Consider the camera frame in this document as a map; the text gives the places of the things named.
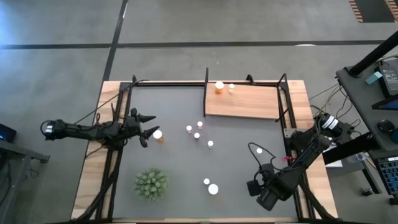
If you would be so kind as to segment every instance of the gray tabletop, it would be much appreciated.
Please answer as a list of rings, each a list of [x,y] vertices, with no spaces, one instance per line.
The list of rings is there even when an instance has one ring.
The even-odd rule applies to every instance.
[[[398,60],[388,61],[391,66],[398,68]],[[374,138],[380,145],[381,149],[370,151],[369,154],[373,159],[383,157],[398,156],[398,144],[394,143],[389,134],[381,133],[377,128],[377,122],[388,119],[395,125],[398,125],[398,111],[373,110],[372,105],[384,100],[380,84],[378,82],[368,85],[365,80],[373,73],[377,65],[372,65],[363,72],[362,77],[353,78],[348,75],[347,71],[342,69],[336,72],[337,77],[351,98],[355,108],[361,115],[364,123],[374,134]]]
[[[293,197],[277,202],[269,212],[250,197],[246,182],[258,165],[247,144],[256,142],[275,154],[285,156],[280,124],[274,120],[203,117],[203,88],[139,87],[132,91],[131,108],[157,118],[143,124],[143,129],[160,126],[164,142],[153,137],[148,147],[132,138],[124,147],[114,202],[114,218],[296,218]],[[203,122],[198,130],[196,123]],[[194,140],[186,126],[200,138]],[[208,149],[207,142],[214,142]],[[266,152],[257,154],[268,163]],[[281,159],[275,166],[285,167]],[[160,168],[170,178],[170,186],[159,202],[145,202],[133,191],[136,175],[148,168]],[[219,187],[216,195],[208,193],[203,180]]]

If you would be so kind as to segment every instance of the concrete floor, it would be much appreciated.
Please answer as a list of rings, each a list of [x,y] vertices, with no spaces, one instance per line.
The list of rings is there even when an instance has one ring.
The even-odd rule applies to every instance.
[[[111,43],[122,0],[0,1],[1,44]],[[397,30],[390,24],[360,24],[348,0],[130,0],[120,43],[189,41],[379,40]],[[335,71],[356,63],[374,45],[316,47],[218,47],[119,49],[110,80],[289,79],[306,83],[309,96],[336,83]],[[46,142],[39,124],[74,122],[93,110],[108,49],[0,50],[0,123],[18,131],[16,144],[51,155],[36,179],[24,182],[10,223],[69,219],[86,141]],[[325,93],[311,100],[324,104]],[[344,98],[328,105],[335,114]],[[353,122],[352,109],[342,120]],[[90,124],[92,117],[82,124]],[[358,130],[366,132],[361,124]],[[398,207],[388,195],[360,197],[368,187],[360,172],[330,177],[340,218],[395,223]]]

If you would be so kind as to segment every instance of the wooden board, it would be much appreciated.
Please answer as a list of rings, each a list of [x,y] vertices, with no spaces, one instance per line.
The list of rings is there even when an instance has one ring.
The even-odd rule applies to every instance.
[[[236,80],[229,80],[228,82],[233,82],[237,84],[248,83],[248,81],[236,81]],[[256,82],[269,82],[269,80],[261,80]],[[118,94],[120,83],[121,82],[104,82],[98,105],[101,105],[103,102],[110,99],[112,96]],[[307,96],[307,91],[305,89],[304,81],[289,80],[288,84],[289,84],[290,97],[293,104],[293,110],[294,110],[297,127],[311,128],[313,125],[312,112],[310,109],[310,103],[308,101],[308,96]],[[100,110],[98,110],[98,112],[101,113],[101,121],[111,119],[110,103],[105,105]],[[99,145],[97,145],[96,142],[90,143],[88,146],[87,153],[97,149],[98,147]],[[77,218],[85,211],[85,209],[95,198],[96,194],[98,193],[101,187],[101,179],[106,159],[106,149],[101,149],[92,156],[93,157],[91,158],[90,157],[87,158],[83,165],[80,184],[78,186],[78,192],[76,195],[75,204],[73,206],[72,218]],[[320,201],[320,203],[331,215],[337,217],[338,214],[335,202],[333,200],[333,195],[331,192],[329,179],[326,173],[326,167],[323,162],[322,155],[320,155],[316,159],[316,161],[307,169],[307,177],[310,189],[314,193],[316,198]],[[108,209],[108,202],[109,202],[108,194],[104,203],[104,210]],[[305,196],[302,192],[300,193],[300,199],[302,202],[302,210],[304,216],[308,217],[308,211],[306,209],[306,204],[304,200]],[[154,222],[154,220],[128,220],[128,219],[118,219],[118,218],[115,218],[113,221],[114,222],[135,222],[135,221]],[[155,222],[197,222],[197,221],[198,220],[196,219],[176,220],[173,218],[165,218],[161,220],[156,220]],[[259,221],[253,218],[234,218],[233,220],[231,220],[230,218],[223,218],[223,219],[211,220],[211,222],[282,222],[282,220]]]
[[[232,94],[228,93],[228,89],[226,85],[222,94],[216,94],[215,84],[207,84],[206,115],[262,119],[279,117],[277,88],[235,85]]]

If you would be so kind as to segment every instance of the succulent plant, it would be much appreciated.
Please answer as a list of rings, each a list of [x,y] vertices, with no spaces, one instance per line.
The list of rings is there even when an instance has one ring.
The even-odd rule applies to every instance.
[[[169,186],[169,178],[160,169],[148,169],[138,174],[134,183],[134,190],[138,197],[157,202]]]

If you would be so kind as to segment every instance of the wooden table frame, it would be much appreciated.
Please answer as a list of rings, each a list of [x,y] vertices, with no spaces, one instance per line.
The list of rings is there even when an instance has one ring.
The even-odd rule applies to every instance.
[[[143,81],[138,83],[138,86],[206,86],[209,82],[215,82],[215,80],[208,80],[208,75],[205,81]],[[254,80],[248,76],[245,81],[240,80],[224,80],[225,83],[234,83],[240,85],[250,85],[254,83]],[[281,91],[280,98],[282,100],[281,113],[284,116],[281,117],[282,130],[285,128],[294,128],[297,124],[297,128],[311,128],[313,124],[312,114],[310,105],[308,102],[307,92],[305,91],[305,85],[300,80],[289,80],[282,79],[278,81],[261,80],[256,81],[257,85],[277,85],[277,83],[288,83],[287,91]],[[99,97],[98,105],[102,105],[105,101],[111,99],[118,93],[123,93],[123,89],[126,85],[131,82],[104,82]],[[131,96],[131,89],[127,89],[128,94],[121,94],[119,97],[110,100],[109,103],[101,107],[97,113],[101,113],[100,122],[105,122],[111,119],[111,103],[116,103],[116,108],[120,117],[125,117],[129,111],[129,102]],[[291,110],[285,110],[287,105],[292,105]],[[96,142],[90,142],[87,149],[87,154],[97,149],[99,144]],[[80,183],[75,198],[75,203],[72,211],[72,218],[78,218],[96,198],[97,193],[104,185],[104,181],[113,173],[115,167],[121,160],[121,154],[123,150],[111,151],[107,149],[101,149],[95,154],[87,158],[83,164],[81,173]],[[320,203],[326,208],[326,210],[337,217],[335,203],[331,194],[331,189],[323,163],[322,155],[307,169],[306,172],[308,184],[320,201]],[[112,218],[113,212],[113,201],[115,195],[115,183],[104,192],[104,198],[100,202],[101,206],[97,209],[96,213],[90,215],[90,219],[102,219],[108,222],[294,222],[291,218],[217,218],[217,219],[190,219],[190,218],[166,218],[166,219],[147,219],[147,220],[133,220],[133,219],[119,219]],[[297,208],[298,217],[302,218],[319,218],[317,213],[312,213],[313,209],[308,204],[303,192],[298,188],[297,194],[295,194],[295,202]]]

